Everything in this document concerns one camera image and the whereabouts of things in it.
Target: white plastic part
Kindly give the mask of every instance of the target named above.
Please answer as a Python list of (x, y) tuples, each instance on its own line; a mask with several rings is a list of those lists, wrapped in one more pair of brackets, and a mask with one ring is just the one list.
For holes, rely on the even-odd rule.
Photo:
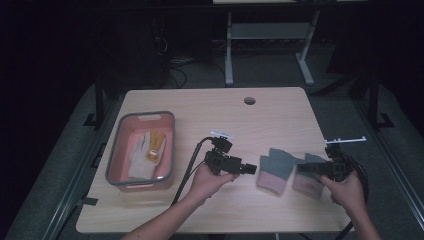
[(227, 139), (231, 139), (231, 140), (236, 139), (236, 136), (228, 135), (223, 131), (212, 130), (211, 133), (214, 134), (214, 135), (218, 135), (220, 137), (225, 137)]
[(342, 140), (342, 139), (338, 138), (338, 139), (334, 139), (333, 141), (327, 141), (327, 140), (325, 140), (325, 144), (331, 144), (331, 143), (347, 143), (347, 142), (364, 142), (366, 140), (367, 140), (367, 138), (365, 136), (362, 136), (362, 138), (358, 138), (358, 139), (347, 139), (347, 140)]

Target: black clamp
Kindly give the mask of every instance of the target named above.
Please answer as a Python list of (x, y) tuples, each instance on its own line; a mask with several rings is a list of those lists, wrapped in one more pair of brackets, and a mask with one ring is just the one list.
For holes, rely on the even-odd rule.
[(340, 151), (338, 144), (330, 144), (325, 148), (325, 152), (333, 161), (297, 164), (297, 171), (327, 175), (336, 182), (345, 180), (353, 171), (352, 157)]
[(215, 146), (212, 151), (206, 152), (205, 163), (214, 175), (219, 175), (221, 171), (233, 174), (256, 173), (257, 166), (252, 164), (242, 164), (241, 158), (227, 156), (232, 144), (224, 137), (214, 138), (212, 144)]

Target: plastic tray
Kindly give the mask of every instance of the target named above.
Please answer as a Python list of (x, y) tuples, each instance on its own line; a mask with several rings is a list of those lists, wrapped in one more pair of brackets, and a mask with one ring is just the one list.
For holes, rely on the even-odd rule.
[[(140, 136), (149, 131), (165, 133), (166, 142), (161, 161), (152, 179), (129, 178), (130, 154)], [(172, 186), (174, 167), (175, 117), (168, 111), (130, 113), (123, 116), (118, 125), (109, 162), (106, 180), (124, 192), (152, 191)]]

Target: table hole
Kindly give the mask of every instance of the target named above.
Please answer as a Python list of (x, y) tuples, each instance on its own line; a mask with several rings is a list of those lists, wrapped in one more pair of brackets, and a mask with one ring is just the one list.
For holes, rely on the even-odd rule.
[(247, 105), (253, 105), (256, 103), (256, 99), (252, 97), (247, 97), (244, 99), (244, 103), (246, 103)]

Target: metal stand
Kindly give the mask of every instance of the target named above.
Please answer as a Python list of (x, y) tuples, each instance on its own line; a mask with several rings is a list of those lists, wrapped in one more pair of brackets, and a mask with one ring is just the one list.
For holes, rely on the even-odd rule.
[(306, 64), (306, 55), (314, 36), (320, 11), (315, 11), (309, 23), (232, 23), (231, 12), (227, 22), (227, 55), (225, 56), (225, 86), (234, 84), (231, 60), (232, 39), (305, 39), (302, 51), (296, 53), (296, 59), (307, 85), (313, 85), (314, 80)]
[(324, 96), (343, 84), (349, 81), (355, 80), (354, 85), (349, 91), (349, 95), (352, 99), (362, 99), (364, 94), (369, 89), (369, 100), (368, 100), (368, 121), (374, 127), (375, 130), (380, 128), (392, 128), (394, 127), (393, 122), (389, 116), (385, 113), (380, 113), (383, 122), (378, 121), (378, 91), (379, 91), (379, 79), (378, 70), (374, 67), (364, 66), (360, 67), (352, 73), (344, 76), (336, 82), (328, 85), (327, 87), (313, 93), (309, 93), (309, 96)]
[(103, 103), (103, 89), (101, 86), (101, 80), (100, 77), (96, 78), (96, 82), (94, 84), (94, 89), (96, 93), (96, 115), (89, 114), (87, 116), (87, 119), (84, 122), (84, 126), (94, 126), (94, 130), (98, 130), (104, 120), (104, 103)]

